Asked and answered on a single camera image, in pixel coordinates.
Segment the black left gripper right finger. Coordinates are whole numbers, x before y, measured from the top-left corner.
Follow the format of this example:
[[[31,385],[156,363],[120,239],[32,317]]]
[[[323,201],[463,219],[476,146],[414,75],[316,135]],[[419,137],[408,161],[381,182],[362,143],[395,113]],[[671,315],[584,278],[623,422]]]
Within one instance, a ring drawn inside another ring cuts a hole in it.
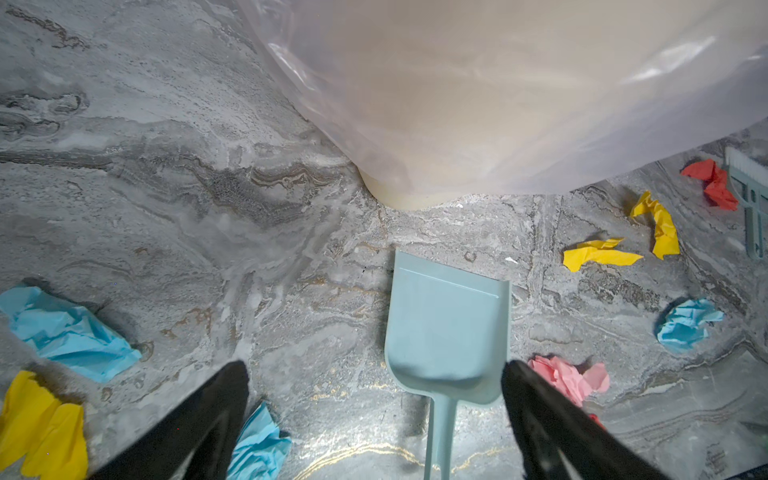
[[[501,389],[527,479],[664,479],[520,360],[508,362]]]

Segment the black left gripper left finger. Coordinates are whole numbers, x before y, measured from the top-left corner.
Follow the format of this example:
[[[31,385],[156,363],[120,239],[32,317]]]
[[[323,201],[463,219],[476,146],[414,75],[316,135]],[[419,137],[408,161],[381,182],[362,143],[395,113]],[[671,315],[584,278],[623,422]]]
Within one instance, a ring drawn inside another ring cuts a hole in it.
[[[224,479],[248,402],[244,362],[224,365],[93,479]]]

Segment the teal dustpan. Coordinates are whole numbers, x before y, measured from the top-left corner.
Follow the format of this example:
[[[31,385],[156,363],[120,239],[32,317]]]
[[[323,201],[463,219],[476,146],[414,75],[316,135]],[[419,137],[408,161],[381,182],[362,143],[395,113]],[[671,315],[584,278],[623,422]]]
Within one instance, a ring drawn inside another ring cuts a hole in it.
[[[404,390],[430,400],[425,478],[451,475],[459,404],[501,397],[511,308],[507,281],[396,251],[385,362]]]

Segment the teal hand brush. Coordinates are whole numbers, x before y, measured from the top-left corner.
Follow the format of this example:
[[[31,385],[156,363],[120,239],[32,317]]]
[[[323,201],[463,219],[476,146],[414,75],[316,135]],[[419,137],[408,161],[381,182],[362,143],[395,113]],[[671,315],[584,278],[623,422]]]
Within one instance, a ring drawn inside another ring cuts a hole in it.
[[[729,188],[744,210],[747,255],[762,260],[766,251],[763,220],[767,213],[762,206],[767,203],[767,168],[731,146],[725,148],[725,165]]]

